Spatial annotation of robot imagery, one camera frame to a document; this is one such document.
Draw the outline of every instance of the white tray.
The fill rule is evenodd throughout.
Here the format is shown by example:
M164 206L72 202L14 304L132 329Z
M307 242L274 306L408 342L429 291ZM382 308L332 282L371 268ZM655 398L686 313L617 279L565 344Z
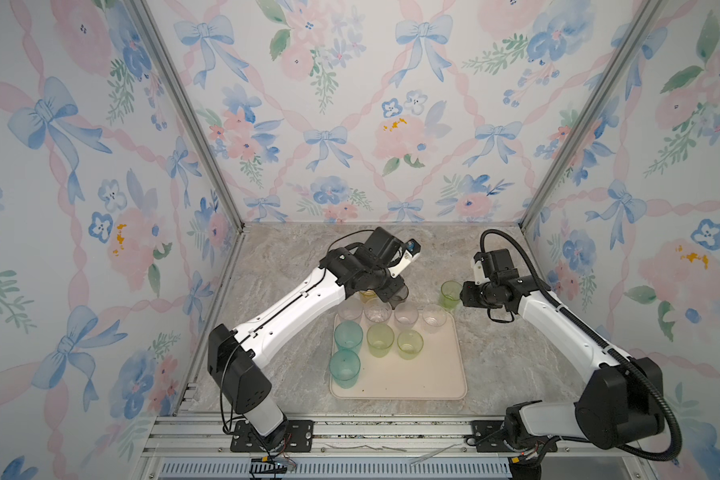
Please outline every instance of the white tray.
M334 318L334 328L341 322ZM410 400L460 400L467 395L467 378L461 363L456 325L449 313L448 320L438 329L427 325L421 314L413 330L422 334L424 348L413 360L403 360L398 354L397 338L402 330L392 317L387 324L394 331L395 344L383 358L376 358L368 351L365 336L373 325L360 318L363 342L360 348L360 373L352 388L343 389L331 377L331 394L336 398L384 398ZM336 342L333 352L336 353Z

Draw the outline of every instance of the gray marble surface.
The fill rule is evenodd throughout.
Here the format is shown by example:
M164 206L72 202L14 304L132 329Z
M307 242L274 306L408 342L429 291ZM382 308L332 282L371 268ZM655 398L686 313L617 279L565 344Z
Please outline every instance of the gray marble surface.
M336 238L365 225L286 224L254 225L242 245L218 322L229 328L253 318L306 278ZM403 273L409 299L437 302L446 280L472 280L471 257L479 250L485 225L384 226L405 241L415 238L422 256ZM502 226L520 244L525 239L516 226ZM349 237L363 241L368 234ZM499 236L486 239L486 250L509 248L521 275L528 269L520 255ZM413 415L495 415L529 400L575 400L584 388L576 370L535 327L518 318L514 323L489 321L484 310L460 306L456 327L467 377L468 393L461 400L344 400L328 390L336 308L299 332L264 369L272 381L278 405L285 413L359 413ZM198 390L190 409L218 411L219 390L207 372L197 379Z

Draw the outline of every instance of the plastic cup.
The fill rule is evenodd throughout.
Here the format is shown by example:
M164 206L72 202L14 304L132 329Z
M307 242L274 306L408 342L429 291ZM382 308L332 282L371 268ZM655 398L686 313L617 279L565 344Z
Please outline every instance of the plastic cup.
M357 322L341 322L333 331L333 339L339 350L346 349L360 353L362 327Z
M403 288L401 288L397 293L395 293L391 299L389 299L389 305L392 306L392 309L396 309L398 305L405 302L405 299L408 298L408 287L406 285L403 285Z
M440 287L440 306L452 311L461 302L461 283L449 280Z
M418 307L412 302L403 302L394 309L394 319L402 328L411 328L418 320Z
M339 350L331 357L328 370L336 385L348 389L357 383L360 376L360 357L351 350Z
M392 348L394 331L386 323L376 323L368 329L365 338L368 339L368 350L371 355L382 358Z
M448 319L445 309L440 305L427 305L422 310L422 318L429 326L440 327Z
M365 303L363 307L365 318L374 323L384 323L392 316L392 307L389 303L384 303L378 298L374 298Z
M338 316L345 320L358 320L362 315L362 302L356 296L350 296L338 304Z
M413 360L424 348L422 334L416 330L404 330L398 335L400 356L405 360Z
M370 299L376 298L376 293L373 290L366 290L360 292L360 301L363 303L368 302Z

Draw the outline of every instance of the floral wallpaper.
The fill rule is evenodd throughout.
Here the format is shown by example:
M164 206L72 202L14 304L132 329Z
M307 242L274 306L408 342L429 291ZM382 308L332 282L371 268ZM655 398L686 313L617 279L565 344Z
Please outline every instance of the floral wallpaper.
M667 3L526 235L573 311L662 367L683 450L660 476L720 479L720 1Z
M234 228L118 0L0 2L0 478L128 478Z
M147 4L244 220L331 223L521 218L640 6Z

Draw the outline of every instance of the wire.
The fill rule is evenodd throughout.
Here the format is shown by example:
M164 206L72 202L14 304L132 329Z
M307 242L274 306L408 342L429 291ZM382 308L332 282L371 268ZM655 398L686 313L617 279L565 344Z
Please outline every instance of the wire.
M534 264L530 261L528 254L525 252L523 247L514 238L512 238L512 236L501 230L489 228L480 235L480 251L482 253L485 253L485 237L490 234L499 235L505 238L510 244L512 244L512 246L518 251L520 256L523 257L523 261L525 262L526 266L528 266L530 276L534 279L536 287L538 287L544 298L547 299L547 301L551 303L552 306L554 306L555 308L560 307L562 304L549 294L549 292L547 291L547 286L544 284L541 278L539 278L539 275L534 268ZM661 392L659 392L659 389L657 389L653 385L653 383L651 383L650 380L647 379L645 375L643 375L643 372L640 369L634 366L632 362L625 359L620 353L618 353L618 351L616 351L615 348L612 347L610 343L605 341L603 337L597 334L597 332L589 328L589 326L585 324L573 312L571 312L564 306L559 308L559 312L565 315L568 320L570 320L577 327L579 327L585 334L588 335L589 338L594 340L600 348L607 348L608 354L611 355L615 360L617 360L619 364L624 366L624 368L629 370L630 374L634 375L638 383L641 384L643 388L645 388L648 393L653 397L653 399L656 400L659 409L664 415L667 427L670 430L670 446L668 446L664 452L646 452L643 449L630 447L628 445L619 446L618 448L634 456L638 456L646 460L652 460L654 462L668 462L669 460L677 458L677 456L680 454L680 450L682 449L682 433L680 431L680 424L677 422L675 414L672 412L670 406L667 405L666 400L662 396Z

